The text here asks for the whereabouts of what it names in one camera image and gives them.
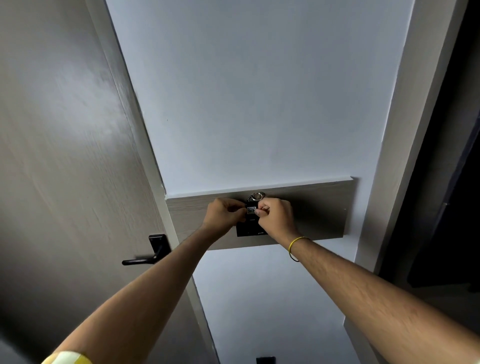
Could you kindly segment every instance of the yellow bracelet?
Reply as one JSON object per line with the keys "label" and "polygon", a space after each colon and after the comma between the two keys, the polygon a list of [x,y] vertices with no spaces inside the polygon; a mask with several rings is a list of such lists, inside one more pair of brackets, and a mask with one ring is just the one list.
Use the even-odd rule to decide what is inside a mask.
{"label": "yellow bracelet", "polygon": [[306,236],[300,236],[299,238],[296,238],[294,241],[292,241],[292,242],[290,243],[290,246],[288,247],[288,255],[290,255],[290,258],[292,258],[292,260],[293,260],[294,262],[299,262],[299,260],[294,259],[294,258],[292,257],[292,251],[291,251],[291,250],[292,250],[292,245],[293,245],[294,242],[296,242],[297,240],[300,240],[300,239],[307,239],[307,237],[306,237]]}

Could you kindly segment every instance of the wooden door frame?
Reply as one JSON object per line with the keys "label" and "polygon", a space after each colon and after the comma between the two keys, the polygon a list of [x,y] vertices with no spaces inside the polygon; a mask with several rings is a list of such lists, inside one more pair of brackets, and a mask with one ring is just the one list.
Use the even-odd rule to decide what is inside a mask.
{"label": "wooden door frame", "polygon": [[[165,188],[104,0],[85,0],[132,128],[145,174],[172,248],[179,241],[165,202]],[[416,0],[387,118],[355,263],[377,273],[442,84],[468,0]],[[215,345],[193,278],[187,294],[214,363]],[[362,364],[378,356],[353,324],[344,322]]]}

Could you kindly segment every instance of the person's left arm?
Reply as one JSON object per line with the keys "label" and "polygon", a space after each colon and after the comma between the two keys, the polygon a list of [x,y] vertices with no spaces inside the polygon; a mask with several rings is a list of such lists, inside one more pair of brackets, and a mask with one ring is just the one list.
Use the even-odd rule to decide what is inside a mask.
{"label": "person's left arm", "polygon": [[93,363],[143,362],[206,250],[245,213],[240,201],[209,204],[201,228],[101,305],[55,352],[77,352]]}

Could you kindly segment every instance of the person's left hand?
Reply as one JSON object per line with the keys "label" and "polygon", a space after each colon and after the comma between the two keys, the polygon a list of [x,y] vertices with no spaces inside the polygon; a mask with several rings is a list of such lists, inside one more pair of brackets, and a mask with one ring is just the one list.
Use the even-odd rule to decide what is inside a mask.
{"label": "person's left hand", "polygon": [[245,204],[231,198],[216,198],[208,204],[203,229],[217,236],[225,235],[237,222],[245,221]]}

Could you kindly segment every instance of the forearm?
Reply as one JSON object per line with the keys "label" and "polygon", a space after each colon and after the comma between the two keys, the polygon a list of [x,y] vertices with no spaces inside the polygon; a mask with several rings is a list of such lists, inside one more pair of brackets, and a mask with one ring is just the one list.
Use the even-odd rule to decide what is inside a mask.
{"label": "forearm", "polygon": [[56,351],[93,363],[140,363],[165,327],[201,257],[217,239],[200,229],[89,316]]}
{"label": "forearm", "polygon": [[479,338],[420,299],[310,240],[292,253],[391,364],[479,363]]}

